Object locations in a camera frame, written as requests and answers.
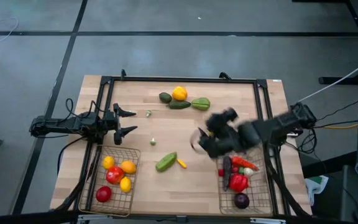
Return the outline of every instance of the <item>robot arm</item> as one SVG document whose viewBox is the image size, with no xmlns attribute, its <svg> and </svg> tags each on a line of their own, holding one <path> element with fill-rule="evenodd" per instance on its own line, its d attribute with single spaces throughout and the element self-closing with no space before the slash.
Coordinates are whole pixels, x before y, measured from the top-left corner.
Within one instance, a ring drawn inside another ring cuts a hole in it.
<svg viewBox="0 0 358 224">
<path fill-rule="evenodd" d="M 198 144 L 211 158 L 231 151 L 246 151 L 259 143 L 282 145 L 288 133 L 294 129 L 310 129 L 317 121 L 310 109 L 302 103 L 291 106 L 290 111 L 269 120 L 246 121 L 238 125 L 236 131 L 227 122 L 237 117 L 234 109 L 229 108 L 221 114 L 212 114 L 206 121 L 207 129 L 213 136 L 200 130 Z"/>
</svg>

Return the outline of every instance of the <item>wire basket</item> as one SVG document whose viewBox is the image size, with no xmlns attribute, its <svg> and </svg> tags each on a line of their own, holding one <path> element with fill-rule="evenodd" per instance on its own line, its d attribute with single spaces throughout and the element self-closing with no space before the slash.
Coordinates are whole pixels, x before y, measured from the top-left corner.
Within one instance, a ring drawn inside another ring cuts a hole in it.
<svg viewBox="0 0 358 224">
<path fill-rule="evenodd" d="M 223 190 L 223 177 L 218 177 L 219 187 L 219 207 L 221 213 L 224 215 L 237 215 L 237 216 L 254 216 L 268 217 L 273 215 L 272 200 L 270 198 L 270 189 L 267 182 L 267 174 L 265 168 L 263 149 L 260 147 L 253 147 L 247 150 L 246 153 L 231 152 L 227 156 L 239 156 L 243 159 L 255 164 L 259 170 L 248 178 L 249 187 L 242 193 L 248 195 L 249 206 L 246 209 L 237 208 L 234 205 L 235 191 L 228 189 Z M 220 157 L 216 161 L 218 169 L 223 168 L 223 158 Z"/>
<path fill-rule="evenodd" d="M 136 166 L 135 174 L 125 174 L 131 180 L 131 191 L 124 193 L 121 191 L 119 184 L 110 184 L 106 180 L 107 170 L 102 166 L 103 159 L 106 156 L 114 158 L 114 165 L 119 166 L 123 161 L 132 161 Z M 102 146 L 99 164 L 97 166 L 96 178 L 89 178 L 81 193 L 81 200 L 78 209 L 82 212 L 104 214 L 118 217 L 126 217 L 131 213 L 132 201 L 134 198 L 134 188 L 136 183 L 136 173 L 140 161 L 140 151 L 116 146 Z M 92 193 L 91 205 L 86 209 L 88 202 L 88 192 L 91 189 L 91 182 L 94 180 L 94 190 Z M 98 202 L 96 199 L 96 191 L 102 187 L 108 186 L 112 191 L 110 200 L 107 202 Z"/>
</svg>

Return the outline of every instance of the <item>wooden tabletop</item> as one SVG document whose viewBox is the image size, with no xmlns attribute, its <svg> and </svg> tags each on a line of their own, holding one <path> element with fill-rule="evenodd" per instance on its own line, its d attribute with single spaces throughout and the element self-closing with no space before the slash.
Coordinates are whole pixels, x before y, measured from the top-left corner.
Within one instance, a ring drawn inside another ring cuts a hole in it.
<svg viewBox="0 0 358 224">
<path fill-rule="evenodd" d="M 84 77 L 76 104 L 76 114 L 88 111 L 90 101 L 96 100 L 100 79 L 99 75 Z M 288 108 L 283 83 L 281 80 L 267 80 L 267 83 L 273 115 L 286 112 Z M 207 96 L 211 101 L 210 109 L 167 109 L 159 101 L 158 94 L 163 91 L 171 93 L 175 86 L 186 87 L 188 101 Z M 262 90 L 260 95 L 266 118 Z M 194 153 L 189 145 L 189 138 L 198 126 L 204 125 L 211 113 L 221 112 L 229 106 L 237 111 L 240 121 L 257 119 L 253 86 L 237 83 L 114 82 L 111 103 L 118 103 L 122 109 L 137 113 L 137 116 L 120 120 L 122 127 L 138 126 L 123 139 L 121 146 L 141 151 L 131 213 L 222 215 L 219 210 L 216 163 L 206 155 Z M 145 116 L 147 110 L 152 111 L 149 118 Z M 114 145 L 113 133 L 107 133 L 104 145 Z M 76 138 L 77 135 L 71 135 L 68 141 Z M 155 146 L 149 144 L 152 138 L 157 142 Z M 295 144 L 293 139 L 288 139 L 288 142 Z M 86 142 L 80 141 L 65 150 L 50 208 L 59 206 L 77 184 L 85 147 Z M 157 173 L 154 167 L 156 162 L 173 151 L 187 163 L 188 168 L 173 166 L 166 172 Z M 311 213 L 298 152 L 283 145 L 281 158 L 289 191 L 302 208 Z M 283 213 L 281 194 L 277 186 L 275 191 L 279 213 Z"/>
</svg>

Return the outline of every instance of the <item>green cucumber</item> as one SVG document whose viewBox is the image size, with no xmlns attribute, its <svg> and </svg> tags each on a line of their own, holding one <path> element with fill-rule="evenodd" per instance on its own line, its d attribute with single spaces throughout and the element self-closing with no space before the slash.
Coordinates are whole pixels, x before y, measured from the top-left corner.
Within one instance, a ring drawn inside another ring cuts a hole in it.
<svg viewBox="0 0 358 224">
<path fill-rule="evenodd" d="M 159 172 L 166 171 L 169 167 L 171 167 L 177 159 L 177 152 L 172 152 L 166 155 L 164 158 L 160 160 L 155 165 L 155 169 Z"/>
<path fill-rule="evenodd" d="M 163 103 L 169 103 L 172 101 L 172 96 L 169 95 L 168 93 L 160 93 L 158 95 L 158 97 L 160 98 L 161 102 L 163 102 Z"/>
<path fill-rule="evenodd" d="M 189 106 L 191 106 L 191 103 L 187 101 L 171 101 L 168 104 L 168 107 L 171 109 L 185 109 Z"/>
</svg>

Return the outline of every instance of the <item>carrot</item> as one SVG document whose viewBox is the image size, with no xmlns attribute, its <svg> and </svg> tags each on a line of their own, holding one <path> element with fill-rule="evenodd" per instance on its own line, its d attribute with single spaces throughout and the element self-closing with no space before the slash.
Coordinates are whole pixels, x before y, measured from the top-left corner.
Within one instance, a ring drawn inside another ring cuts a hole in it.
<svg viewBox="0 0 358 224">
<path fill-rule="evenodd" d="M 248 162 L 245 159 L 238 157 L 238 156 L 233 157 L 232 163 L 235 166 L 247 167 L 247 168 L 251 168 L 256 171 L 259 170 L 259 168 L 257 166 L 255 166 L 253 163 Z"/>
</svg>

